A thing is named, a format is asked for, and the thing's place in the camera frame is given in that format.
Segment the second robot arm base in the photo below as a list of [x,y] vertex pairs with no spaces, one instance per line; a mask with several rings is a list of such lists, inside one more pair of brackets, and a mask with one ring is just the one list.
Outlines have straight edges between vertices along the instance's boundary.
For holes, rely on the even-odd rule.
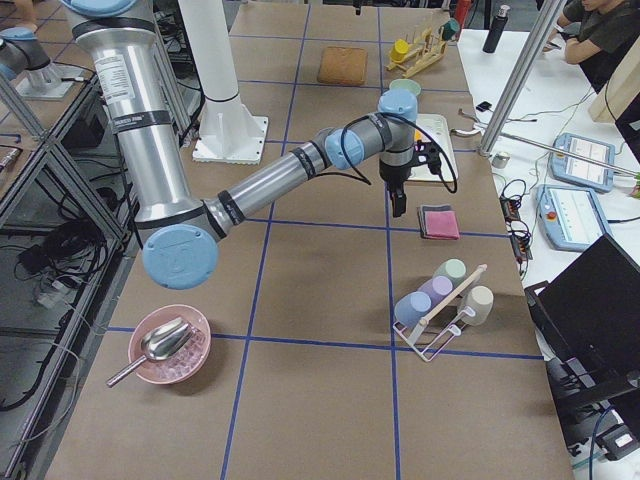
[[59,100],[71,88],[63,72],[40,44],[34,32],[25,27],[1,31],[1,75],[8,81],[21,80],[16,89],[26,99]]

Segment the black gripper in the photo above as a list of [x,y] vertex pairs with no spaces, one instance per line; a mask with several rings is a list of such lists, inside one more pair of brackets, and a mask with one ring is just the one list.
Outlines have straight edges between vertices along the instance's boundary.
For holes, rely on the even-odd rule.
[[391,199],[392,216],[399,218],[406,212],[406,194],[404,183],[408,180],[411,167],[408,165],[389,165],[379,163],[379,174],[385,182],[386,190]]

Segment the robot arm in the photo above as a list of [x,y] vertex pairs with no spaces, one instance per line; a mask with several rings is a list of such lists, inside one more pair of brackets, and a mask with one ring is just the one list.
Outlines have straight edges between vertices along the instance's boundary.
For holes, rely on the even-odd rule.
[[240,98],[223,6],[183,1],[179,10],[204,96],[194,165],[188,166],[156,72],[151,7],[144,1],[68,1],[64,7],[74,40],[95,66],[139,200],[143,266],[156,284],[201,285],[234,226],[305,182],[356,171],[371,157],[379,160],[394,214],[405,212],[403,186],[417,161],[412,93],[389,90],[374,112],[263,163],[268,121]]

